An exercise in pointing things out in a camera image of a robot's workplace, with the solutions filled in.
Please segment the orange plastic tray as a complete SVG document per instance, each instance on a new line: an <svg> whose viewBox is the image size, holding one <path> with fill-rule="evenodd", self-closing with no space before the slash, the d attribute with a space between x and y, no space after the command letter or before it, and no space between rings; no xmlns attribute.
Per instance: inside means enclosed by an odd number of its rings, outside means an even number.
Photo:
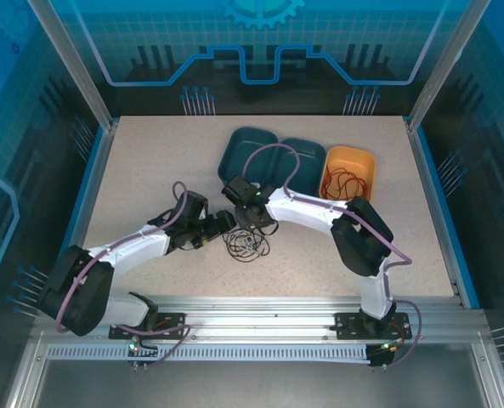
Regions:
<svg viewBox="0 0 504 408"><path fill-rule="evenodd" d="M339 201L362 197L371 201L375 176L376 160L370 152L343 145L332 147L327 152L319 197Z"/></svg>

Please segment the grey metal panel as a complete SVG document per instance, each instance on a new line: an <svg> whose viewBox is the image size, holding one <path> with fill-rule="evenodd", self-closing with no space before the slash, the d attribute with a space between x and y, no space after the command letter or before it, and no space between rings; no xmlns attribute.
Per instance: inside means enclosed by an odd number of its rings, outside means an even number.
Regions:
<svg viewBox="0 0 504 408"><path fill-rule="evenodd" d="M337 363L54 361L37 408L485 408L467 352L427 347L392 370Z"/></svg>

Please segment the black connector block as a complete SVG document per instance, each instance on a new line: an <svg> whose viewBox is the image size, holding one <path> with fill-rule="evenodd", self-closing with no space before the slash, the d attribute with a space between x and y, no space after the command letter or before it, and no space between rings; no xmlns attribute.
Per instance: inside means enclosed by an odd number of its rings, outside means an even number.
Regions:
<svg viewBox="0 0 504 408"><path fill-rule="evenodd" d="M128 352L131 357L151 358L158 355L157 347L144 344L143 339L136 335L132 337L131 343L129 344L128 348ZM146 370L148 362L133 360L130 361L129 364L134 371L137 371L139 368L144 368Z"/></svg>
<svg viewBox="0 0 504 408"><path fill-rule="evenodd" d="M399 349L405 346L405 340L399 337L383 344L367 344L365 347L366 359L369 367L381 369L394 362L395 355Z"/></svg>

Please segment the aluminium front rail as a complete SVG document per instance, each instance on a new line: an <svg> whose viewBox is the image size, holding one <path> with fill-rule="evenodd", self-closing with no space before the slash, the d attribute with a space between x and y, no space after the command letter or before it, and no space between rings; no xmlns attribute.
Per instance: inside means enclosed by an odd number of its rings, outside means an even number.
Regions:
<svg viewBox="0 0 504 408"><path fill-rule="evenodd" d="M191 327L190 343L335 343L331 330L336 313L360 308L356 297L153 297L161 312L183 313ZM480 309L464 309L456 297L427 297L399 302L420 344L474 344L492 336ZM40 314L31 339L45 343L94 343L107 339L112 325L139 323L148 307L131 295L108 302L107 316L87 336L59 333L53 320Z"/></svg>

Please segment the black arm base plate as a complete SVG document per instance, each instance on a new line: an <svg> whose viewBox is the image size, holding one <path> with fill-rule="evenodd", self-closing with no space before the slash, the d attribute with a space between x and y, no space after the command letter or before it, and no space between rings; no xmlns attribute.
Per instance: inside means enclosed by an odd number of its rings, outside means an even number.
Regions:
<svg viewBox="0 0 504 408"><path fill-rule="evenodd" d="M381 320L362 313L337 313L334 326L338 340L404 340L413 338L406 313L395 312Z"/></svg>
<svg viewBox="0 0 504 408"><path fill-rule="evenodd" d="M158 332L177 327L177 331L163 332L155 336L140 336L146 340L179 340L183 337L185 329L182 328L185 323L184 313L157 313L155 317L150 317L140 326L131 326L131 329L140 332ZM108 332L108 338L112 340L130 340L134 333L124 331L119 326L112 326Z"/></svg>

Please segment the aluminium side rail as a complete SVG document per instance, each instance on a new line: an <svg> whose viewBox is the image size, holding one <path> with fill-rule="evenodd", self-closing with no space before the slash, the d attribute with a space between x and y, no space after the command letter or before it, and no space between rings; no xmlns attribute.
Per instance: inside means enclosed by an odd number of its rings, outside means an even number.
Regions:
<svg viewBox="0 0 504 408"><path fill-rule="evenodd" d="M100 128L95 136L58 258L67 247L81 247L86 239L120 117L115 116L112 120L110 130Z"/></svg>
<svg viewBox="0 0 504 408"><path fill-rule="evenodd" d="M404 116L405 128L422 181L440 251L450 281L455 287L454 293L460 298L463 308L480 309L478 294L456 233L431 150L421 127L414 130L409 122L408 118Z"/></svg>

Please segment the teal plastic tray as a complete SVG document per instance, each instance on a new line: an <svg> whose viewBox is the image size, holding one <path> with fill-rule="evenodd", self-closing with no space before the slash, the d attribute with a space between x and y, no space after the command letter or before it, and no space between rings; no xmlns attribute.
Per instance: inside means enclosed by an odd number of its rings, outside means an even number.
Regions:
<svg viewBox="0 0 504 408"><path fill-rule="evenodd" d="M229 142L218 165L218 177L225 184L242 171L249 156L257 149L278 143L274 133L256 127L237 128L229 138ZM251 183L265 184L270 181L274 168L276 148L268 148L257 153L245 171L245 179Z"/></svg>
<svg viewBox="0 0 504 408"><path fill-rule="evenodd" d="M291 146L300 159L297 174L292 178L288 188L308 196L316 196L325 165L326 149L321 144L306 139L288 138L283 139L281 143ZM278 148L271 183L281 187L295 165L295 156L286 148Z"/></svg>

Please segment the aluminium frame post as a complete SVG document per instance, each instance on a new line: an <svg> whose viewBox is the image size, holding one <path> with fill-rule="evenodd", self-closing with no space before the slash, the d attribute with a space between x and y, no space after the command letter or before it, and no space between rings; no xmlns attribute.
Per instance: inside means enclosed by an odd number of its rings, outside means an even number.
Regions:
<svg viewBox="0 0 504 408"><path fill-rule="evenodd" d="M431 75L420 92L410 115L406 119L408 133L415 133L421 125L453 67L461 58L464 48L467 46L490 2L491 0L469 0Z"/></svg>
<svg viewBox="0 0 504 408"><path fill-rule="evenodd" d="M26 1L77 85L93 116L104 131L111 131L113 127L112 116L53 5L49 0Z"/></svg>

